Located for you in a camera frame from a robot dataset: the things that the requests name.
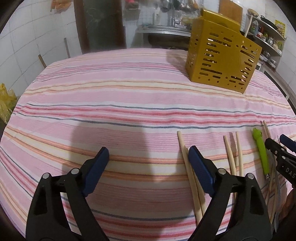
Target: yellow poster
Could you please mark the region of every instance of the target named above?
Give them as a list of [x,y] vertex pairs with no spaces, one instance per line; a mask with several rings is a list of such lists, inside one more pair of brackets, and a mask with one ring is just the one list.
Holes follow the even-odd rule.
[[279,21],[279,20],[276,20],[275,21],[275,25],[278,27],[278,32],[283,37],[285,37],[286,25],[283,22]]

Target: green handle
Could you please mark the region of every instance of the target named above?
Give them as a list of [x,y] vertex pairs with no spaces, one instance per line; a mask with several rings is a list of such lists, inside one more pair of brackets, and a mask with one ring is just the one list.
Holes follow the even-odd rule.
[[269,174],[269,162],[266,154],[265,144],[262,138],[262,132],[256,128],[253,129],[253,138],[256,140],[257,147],[259,150],[262,168],[264,175]]

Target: yellow plastic bag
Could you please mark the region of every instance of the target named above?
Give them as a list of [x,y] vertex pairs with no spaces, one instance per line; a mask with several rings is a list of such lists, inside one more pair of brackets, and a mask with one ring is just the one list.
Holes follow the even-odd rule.
[[7,92],[5,85],[0,86],[0,118],[8,123],[10,116],[17,104],[17,97],[13,90]]

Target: wooden cutting board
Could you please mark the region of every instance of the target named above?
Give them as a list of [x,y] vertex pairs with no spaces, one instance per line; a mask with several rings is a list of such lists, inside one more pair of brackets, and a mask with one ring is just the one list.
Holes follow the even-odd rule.
[[220,0],[219,13],[242,23],[242,7],[230,0]]

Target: striped tablecloth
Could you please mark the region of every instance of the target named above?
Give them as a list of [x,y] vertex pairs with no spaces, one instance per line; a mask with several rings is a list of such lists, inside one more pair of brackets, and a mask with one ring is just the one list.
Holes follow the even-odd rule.
[[[245,173],[266,193],[251,130],[263,130],[266,120],[272,138],[295,139],[288,102],[258,71],[244,94],[190,82],[186,55],[162,49],[82,55],[51,64],[27,88],[0,144],[0,202],[23,235],[42,174],[65,174],[105,146],[110,161],[87,202],[110,240],[187,240],[196,223],[178,130],[187,147],[196,145],[227,170],[223,135],[236,158],[239,131]],[[282,176],[280,184],[283,204],[291,185]],[[78,232],[66,196],[63,203]],[[231,206],[232,199],[220,231]]]

